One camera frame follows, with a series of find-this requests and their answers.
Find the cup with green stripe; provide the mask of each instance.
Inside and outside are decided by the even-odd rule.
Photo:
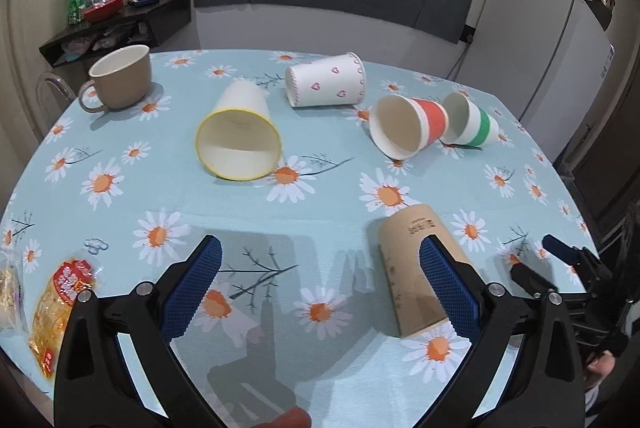
[[[465,95],[453,92],[442,101],[449,129],[440,138],[445,144],[485,148],[498,140],[498,123]]]

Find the white refrigerator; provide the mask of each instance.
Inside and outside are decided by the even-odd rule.
[[[486,0],[457,81],[494,94],[553,161],[593,103],[613,53],[582,0]]]

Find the green stripe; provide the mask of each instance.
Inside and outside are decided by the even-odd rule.
[[[491,128],[489,116],[481,108],[478,109],[480,110],[480,129],[476,136],[466,143],[465,146],[481,146],[484,141],[486,141],[486,138],[489,137],[489,128]]]

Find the metal screw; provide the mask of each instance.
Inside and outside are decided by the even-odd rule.
[[[562,303],[562,297],[558,293],[549,293],[549,301],[553,303],[553,305],[559,305]]]
[[[499,283],[491,283],[489,284],[489,292],[497,297],[504,296],[504,287]]]
[[[136,294],[138,296],[148,296],[151,294],[151,291],[154,289],[153,284],[149,282],[143,282],[136,287]]]
[[[80,303],[87,303],[91,299],[91,291],[88,291],[87,289],[80,291],[77,299]]]

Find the floral tablecloth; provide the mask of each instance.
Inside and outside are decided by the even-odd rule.
[[[288,64],[312,54],[196,50],[152,56],[152,91],[133,108],[87,114],[73,103],[34,154],[2,218],[7,257],[24,267],[28,322],[60,263],[87,252],[103,266],[98,295],[128,293],[182,260],[202,236],[223,244],[223,269],[173,347],[228,426],[271,420],[297,404],[314,426],[410,427],[468,349],[445,324],[400,340],[378,249],[386,217],[416,202],[434,208],[480,276],[523,295],[517,259],[563,292],[577,276],[540,244],[553,234],[594,249],[560,178],[527,131],[492,95],[430,75],[367,63],[364,103],[293,110]],[[210,175],[194,135],[237,77],[269,94],[284,157],[248,183]],[[497,119],[485,151],[431,145],[406,162],[369,138],[372,104],[386,93],[442,100],[458,90]],[[87,104],[97,106],[94,93]],[[159,410],[127,336],[146,405]],[[24,337],[0,345],[44,392]],[[509,347],[480,411],[492,408],[517,353]]]

